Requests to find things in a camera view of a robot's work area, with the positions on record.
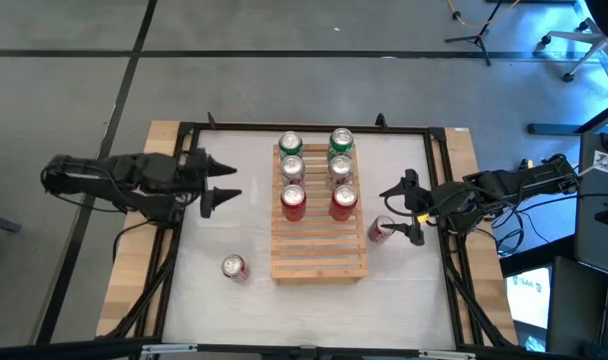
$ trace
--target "white board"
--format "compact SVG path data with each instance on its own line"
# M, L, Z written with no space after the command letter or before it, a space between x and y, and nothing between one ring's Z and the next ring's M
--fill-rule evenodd
M304 143L329 134L302 133ZM187 209L168 303L163 341L239 345L455 348L437 231L423 226L426 245L402 234L368 242L369 275L355 285L277 286L270 278L272 149L277 132L202 131L199 146L234 166L209 186L241 189L211 219ZM417 135L356 134L365 228L391 215L378 194L417 171L430 189L424 140ZM406 211L403 197L391 201ZM241 255L251 267L244 284L225 278L221 261Z

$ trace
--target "wooden tray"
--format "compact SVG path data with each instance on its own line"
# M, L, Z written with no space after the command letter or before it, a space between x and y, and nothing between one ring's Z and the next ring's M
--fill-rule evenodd
M353 145L353 181L358 199L353 215L335 221L328 215L328 144L305 144L306 215L300 221L282 216L280 155L273 147L273 216L271 278L278 285L354 284L368 274L360 199L357 150Z

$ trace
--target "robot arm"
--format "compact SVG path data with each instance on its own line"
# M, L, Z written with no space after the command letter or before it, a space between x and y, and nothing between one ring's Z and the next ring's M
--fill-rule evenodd
M208 218L216 206L241 193L240 190L207 189L206 178L235 173L220 164L204 149L177 159L163 154L111 156L103 160L55 156L42 170L47 192L86 193L108 200L121 211L140 211L153 223L176 222L178 210L200 196L202 217Z
M417 173L406 170L395 187L380 194L386 207L398 215L413 219L413 225L384 225L404 232L411 242L423 244L418 216L435 216L438 226L452 234L466 235L487 215L500 215L503 209L513 208L522 200L540 194L570 194L579 188L573 167L563 155L554 155L542 165L509 172L483 171L468 175L462 182L451 181L428 191L419 187ZM401 213L388 205L391 196L404 195L404 206L410 213Z

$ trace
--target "red can label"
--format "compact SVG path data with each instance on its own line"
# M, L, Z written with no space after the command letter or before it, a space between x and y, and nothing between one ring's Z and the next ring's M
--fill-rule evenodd
M306 213L306 192L298 185L289 185L282 190L282 214L289 221L298 221Z
M394 232L392 229L382 227L384 224L393 224L394 221L388 216L380 215L375 218L366 232L369 240L376 244L381 244L386 241Z
M341 185L333 192L328 214L336 221L345 221L351 217L356 205L357 194L355 190L349 185Z

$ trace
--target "desk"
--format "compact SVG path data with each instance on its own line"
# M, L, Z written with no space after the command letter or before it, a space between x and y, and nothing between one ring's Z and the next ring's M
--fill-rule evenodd
M602 136L608 137L588 132L582 134L580 169L593 164L595 151L608 153L602 147ZM583 176L579 195L595 193L608 194L608 173L592 170ZM608 225L595 220L595 214L605 210L608 210L608 197L578 198L575 234L502 259L504 275L508 277L549 265L556 256L608 273Z
M154 121L151 124L144 152L172 155L179 127L179 122ZM445 134L453 178L461 179L464 175L477 172L477 161L468 129L449 128L445 130ZM438 180L443 182L445 175L443 171L439 171L439 169L442 169L442 159L439 156L439 151L437 151L439 144L437 141L433 141L432 145L435 149L434 156L438 169ZM184 141L183 148L189 148L188 141ZM131 226L142 221L141 215L131 213L126 218L125 226ZM490 230L488 224L482 224L481 227ZM112 330L140 295L147 276L155 234L155 227L143 226L126 233L122 237L97 327L98 335L106 334ZM162 257L165 256L165 251L168 249L171 237L170 231L164 233L163 237ZM468 237L467 250L472 283L478 302L504 336L510 341L516 342L515 329L506 299L504 278L500 271L493 241L482 234L473 233ZM454 260L456 265L459 266L457 258L454 258ZM158 312L159 293L160 290L153 298L147 312L147 321L143 328L144 335L156 333L155 323L160 317ZM459 300L458 307L464 342L472 343L473 336L466 305ZM158 322L158 331L159 327L163 326L160 323L163 323L163 319Z

